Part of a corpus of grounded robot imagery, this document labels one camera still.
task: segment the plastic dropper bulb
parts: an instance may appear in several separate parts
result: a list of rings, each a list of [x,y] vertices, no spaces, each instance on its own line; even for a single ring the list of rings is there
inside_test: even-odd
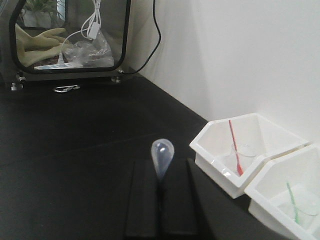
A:
[[[158,181],[161,182],[175,154],[173,144],[164,138],[152,143],[151,157]]]

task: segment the black cable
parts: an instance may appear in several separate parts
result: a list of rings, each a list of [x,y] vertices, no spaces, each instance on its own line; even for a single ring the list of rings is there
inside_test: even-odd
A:
[[[131,75],[131,74],[136,74],[136,73],[140,72],[147,65],[147,63],[149,62],[151,57],[154,55],[154,53],[156,52],[156,50],[158,49],[158,47],[161,43],[162,36],[161,36],[160,28],[158,26],[157,19],[156,19],[156,0],[153,0],[153,21],[154,21],[154,25],[155,25],[156,30],[158,31],[158,35],[159,35],[158,43],[156,44],[155,48],[153,49],[153,51],[151,52],[149,57],[146,59],[144,64],[138,70],[136,70],[134,72],[121,72],[121,74]]]

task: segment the power cord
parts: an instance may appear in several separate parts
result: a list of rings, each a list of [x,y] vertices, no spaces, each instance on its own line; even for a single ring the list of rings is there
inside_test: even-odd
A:
[[[150,53],[149,57],[146,59],[144,64],[138,70],[136,70],[134,72],[120,71],[120,73],[123,75],[131,75],[131,74],[136,74],[136,73],[140,72],[148,64],[149,60],[152,58],[152,56],[154,55],[154,53],[156,52],[156,50],[158,49],[158,47],[161,43],[162,36],[161,36],[160,28],[159,28],[159,25],[158,25],[157,19],[156,19],[156,0],[153,0],[153,7],[152,8],[153,8],[153,10],[152,10],[153,21],[154,21],[154,25],[156,27],[156,30],[157,30],[158,36],[159,36],[158,42],[157,42],[156,46],[154,47],[153,51]]]
[[[100,3],[101,0],[92,0],[92,3],[94,5],[94,11],[90,17],[88,17],[87,20],[84,21],[84,23],[81,26],[81,30],[76,31],[72,34],[70,34],[62,43],[60,53],[59,53],[59,58],[58,58],[58,66],[63,66],[65,64],[64,61],[64,56],[63,56],[63,46],[66,43],[66,41],[73,35],[81,33],[81,35],[85,39],[96,39],[98,31],[100,30],[101,27],[101,16],[100,16]]]

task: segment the plastic bag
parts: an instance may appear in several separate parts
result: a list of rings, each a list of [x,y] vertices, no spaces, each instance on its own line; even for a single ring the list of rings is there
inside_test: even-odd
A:
[[[110,45],[101,31],[92,42],[78,41],[73,48],[67,48],[63,53],[69,62],[79,63],[84,68],[108,68],[115,65]]]

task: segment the white plastic tray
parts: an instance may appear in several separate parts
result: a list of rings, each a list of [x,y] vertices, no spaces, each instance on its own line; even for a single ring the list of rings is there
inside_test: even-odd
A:
[[[255,157],[241,163],[231,154],[234,140],[238,149],[248,146]],[[245,187],[270,159],[287,154],[308,141],[270,122],[257,113],[210,121],[190,143],[196,151],[195,163],[232,198],[244,194]]]
[[[314,145],[269,161],[245,189],[252,198],[249,212],[287,238],[319,240],[319,171]]]

